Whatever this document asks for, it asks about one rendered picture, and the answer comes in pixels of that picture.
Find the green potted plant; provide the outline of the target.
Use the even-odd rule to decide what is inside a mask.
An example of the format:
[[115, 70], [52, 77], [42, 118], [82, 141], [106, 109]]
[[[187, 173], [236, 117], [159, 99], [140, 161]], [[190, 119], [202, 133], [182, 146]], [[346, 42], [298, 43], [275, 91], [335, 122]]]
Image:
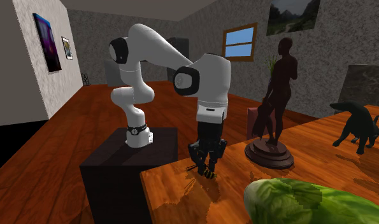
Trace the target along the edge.
[[277, 61], [277, 56], [276, 55], [273, 55], [273, 56], [268, 56], [265, 58], [265, 61], [264, 63], [267, 65], [268, 69], [269, 69], [269, 73], [270, 73], [270, 77], [273, 76], [273, 71], [274, 71], [274, 68], [275, 68], [275, 64], [276, 64], [276, 61]]

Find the small white-framed wall picture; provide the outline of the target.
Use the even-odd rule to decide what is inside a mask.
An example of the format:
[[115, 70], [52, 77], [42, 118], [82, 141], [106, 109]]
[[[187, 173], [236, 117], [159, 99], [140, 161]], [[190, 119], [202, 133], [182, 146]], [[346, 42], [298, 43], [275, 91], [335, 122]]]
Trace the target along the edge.
[[73, 60], [73, 54], [72, 54], [72, 51], [71, 51], [69, 39], [67, 39], [67, 38], [65, 38], [63, 36], [61, 37], [61, 39], [62, 39], [62, 44], [63, 44], [63, 47], [64, 47], [66, 58], [68, 60]]

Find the dark marble panel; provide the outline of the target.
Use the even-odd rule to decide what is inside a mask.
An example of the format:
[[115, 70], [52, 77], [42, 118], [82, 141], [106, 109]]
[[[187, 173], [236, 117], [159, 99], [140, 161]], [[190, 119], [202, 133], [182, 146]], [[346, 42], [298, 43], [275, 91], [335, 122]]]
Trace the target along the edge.
[[349, 65], [338, 102], [379, 106], [379, 65]]

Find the tall dark cabinet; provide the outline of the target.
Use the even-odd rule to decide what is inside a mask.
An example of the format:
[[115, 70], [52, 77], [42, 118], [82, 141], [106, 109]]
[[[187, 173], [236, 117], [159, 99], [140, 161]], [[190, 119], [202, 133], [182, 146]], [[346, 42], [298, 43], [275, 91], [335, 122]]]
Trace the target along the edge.
[[[183, 56], [189, 58], [189, 38], [172, 37], [168, 38], [167, 42], [176, 48]], [[174, 74], [174, 69], [167, 68], [168, 81], [173, 82]]]

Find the dull red block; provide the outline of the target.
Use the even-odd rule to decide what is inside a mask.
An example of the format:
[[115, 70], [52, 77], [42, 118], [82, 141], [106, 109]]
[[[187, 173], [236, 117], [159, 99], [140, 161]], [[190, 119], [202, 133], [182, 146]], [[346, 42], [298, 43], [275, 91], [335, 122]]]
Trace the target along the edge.
[[[247, 140], [253, 139], [252, 129], [254, 127], [254, 123], [258, 117], [258, 107], [255, 108], [247, 108]], [[275, 110], [270, 114], [272, 123], [273, 123], [273, 132], [276, 129], [276, 120], [275, 120]]]

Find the thin dark yellow-tipped tool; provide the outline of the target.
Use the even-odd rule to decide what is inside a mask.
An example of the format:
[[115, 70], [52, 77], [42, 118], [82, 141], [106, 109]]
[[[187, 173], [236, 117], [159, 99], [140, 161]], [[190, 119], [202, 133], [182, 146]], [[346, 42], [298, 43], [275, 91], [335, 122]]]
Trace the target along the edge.
[[[186, 171], [191, 171], [191, 170], [193, 170], [195, 168], [198, 168], [198, 166], [197, 165], [192, 165], [190, 167], [187, 167], [185, 170]], [[207, 179], [215, 179], [217, 177], [217, 174], [215, 174], [213, 171], [210, 171], [207, 165], [205, 165], [204, 171], [200, 172], [199, 174], [201, 176], [204, 176]]]

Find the dark brown woman statue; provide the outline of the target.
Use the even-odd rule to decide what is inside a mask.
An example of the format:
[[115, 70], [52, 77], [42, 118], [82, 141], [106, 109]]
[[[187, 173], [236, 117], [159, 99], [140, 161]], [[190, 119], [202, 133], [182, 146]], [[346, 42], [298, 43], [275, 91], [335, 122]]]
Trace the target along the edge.
[[290, 80], [297, 79], [297, 59], [290, 54], [292, 44], [291, 38], [283, 38], [278, 44], [278, 54], [282, 57], [274, 65], [252, 128], [252, 136], [262, 138], [266, 130], [269, 139], [254, 141], [245, 148], [245, 155], [252, 162], [270, 169], [287, 169], [294, 164], [290, 151], [278, 141], [283, 130], [283, 114], [291, 97]]

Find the purple wall picture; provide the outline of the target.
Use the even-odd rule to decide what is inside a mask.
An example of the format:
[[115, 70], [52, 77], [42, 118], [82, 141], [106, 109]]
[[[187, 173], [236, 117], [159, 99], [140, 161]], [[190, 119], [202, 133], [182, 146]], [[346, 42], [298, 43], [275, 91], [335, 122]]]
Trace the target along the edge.
[[60, 71], [61, 63], [57, 53], [50, 22], [39, 16], [37, 13], [33, 13], [32, 15], [36, 24], [48, 71], [51, 73]]

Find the dark robot stand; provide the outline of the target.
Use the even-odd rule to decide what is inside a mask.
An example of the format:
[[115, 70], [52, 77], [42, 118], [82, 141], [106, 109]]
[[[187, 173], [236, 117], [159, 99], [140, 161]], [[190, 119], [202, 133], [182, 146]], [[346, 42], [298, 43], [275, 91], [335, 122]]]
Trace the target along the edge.
[[176, 128], [152, 128], [154, 141], [142, 148], [130, 148], [126, 132], [115, 130], [80, 164], [95, 224], [152, 224], [140, 172], [178, 160]]

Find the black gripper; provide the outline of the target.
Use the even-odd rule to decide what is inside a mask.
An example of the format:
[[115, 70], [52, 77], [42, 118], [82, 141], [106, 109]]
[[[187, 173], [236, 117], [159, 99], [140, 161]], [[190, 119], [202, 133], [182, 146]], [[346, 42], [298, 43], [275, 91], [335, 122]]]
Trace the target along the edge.
[[[201, 176], [205, 176], [207, 173], [208, 179], [216, 178], [217, 175], [214, 173], [215, 164], [219, 158], [223, 157], [225, 148], [227, 146], [227, 141], [221, 139], [223, 132], [224, 123], [207, 123], [207, 122], [198, 122], [197, 123], [197, 141], [189, 144], [189, 154], [191, 160], [197, 166], [197, 172]], [[204, 143], [210, 143], [213, 141], [213, 144], [210, 146], [209, 151], [209, 164], [208, 170], [206, 170], [205, 157], [204, 153], [200, 151], [200, 145]]]

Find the green lettuce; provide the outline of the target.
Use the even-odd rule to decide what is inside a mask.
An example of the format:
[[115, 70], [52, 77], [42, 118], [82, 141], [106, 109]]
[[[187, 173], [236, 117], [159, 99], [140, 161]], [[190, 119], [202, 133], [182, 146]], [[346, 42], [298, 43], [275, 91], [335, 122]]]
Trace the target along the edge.
[[253, 224], [379, 224], [370, 200], [296, 179], [259, 179], [243, 200]]

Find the black cat figure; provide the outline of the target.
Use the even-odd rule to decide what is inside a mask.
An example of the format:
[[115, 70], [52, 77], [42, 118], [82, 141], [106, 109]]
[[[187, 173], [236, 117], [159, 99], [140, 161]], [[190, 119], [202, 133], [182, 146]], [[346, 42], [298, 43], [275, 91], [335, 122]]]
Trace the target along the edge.
[[379, 136], [379, 128], [376, 125], [379, 118], [378, 115], [375, 116], [375, 119], [372, 119], [368, 109], [356, 101], [331, 103], [330, 107], [351, 113], [351, 116], [347, 120], [339, 139], [333, 142], [333, 146], [339, 146], [349, 134], [353, 134], [355, 136], [351, 140], [352, 143], [359, 140], [359, 146], [356, 154], [362, 155], [364, 153], [364, 147], [367, 141], [369, 141], [369, 144], [366, 146], [367, 148], [372, 148], [374, 146], [374, 143]]

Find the wooden table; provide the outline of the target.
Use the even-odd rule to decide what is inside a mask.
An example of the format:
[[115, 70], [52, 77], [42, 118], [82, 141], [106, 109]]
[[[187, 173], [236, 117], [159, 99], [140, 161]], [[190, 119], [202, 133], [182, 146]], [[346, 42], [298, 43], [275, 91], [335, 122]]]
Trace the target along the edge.
[[349, 113], [285, 129], [280, 137], [294, 157], [286, 170], [261, 167], [245, 156], [246, 142], [228, 146], [214, 180], [200, 176], [188, 158], [140, 174], [153, 224], [250, 224], [243, 192], [257, 179], [292, 178], [344, 190], [379, 205], [379, 138], [364, 154], [347, 139], [338, 147]]

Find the wood-framed window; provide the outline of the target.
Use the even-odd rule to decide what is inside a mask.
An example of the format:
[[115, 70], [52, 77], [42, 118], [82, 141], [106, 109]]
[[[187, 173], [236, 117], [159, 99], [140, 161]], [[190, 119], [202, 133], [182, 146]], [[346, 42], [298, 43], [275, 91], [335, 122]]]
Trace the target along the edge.
[[223, 32], [222, 56], [232, 62], [252, 62], [258, 23], [242, 25]]

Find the grey cabinet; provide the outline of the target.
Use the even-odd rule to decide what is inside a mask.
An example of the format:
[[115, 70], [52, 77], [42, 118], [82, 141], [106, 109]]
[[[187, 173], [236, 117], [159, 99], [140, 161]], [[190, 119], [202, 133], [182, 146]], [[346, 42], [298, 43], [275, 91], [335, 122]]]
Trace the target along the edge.
[[120, 68], [123, 68], [124, 71], [133, 72], [137, 68], [127, 67], [124, 64], [118, 64], [114, 60], [105, 60], [104, 61], [104, 70], [106, 75], [106, 81], [109, 87], [124, 87], [127, 86], [123, 82], [120, 76]]

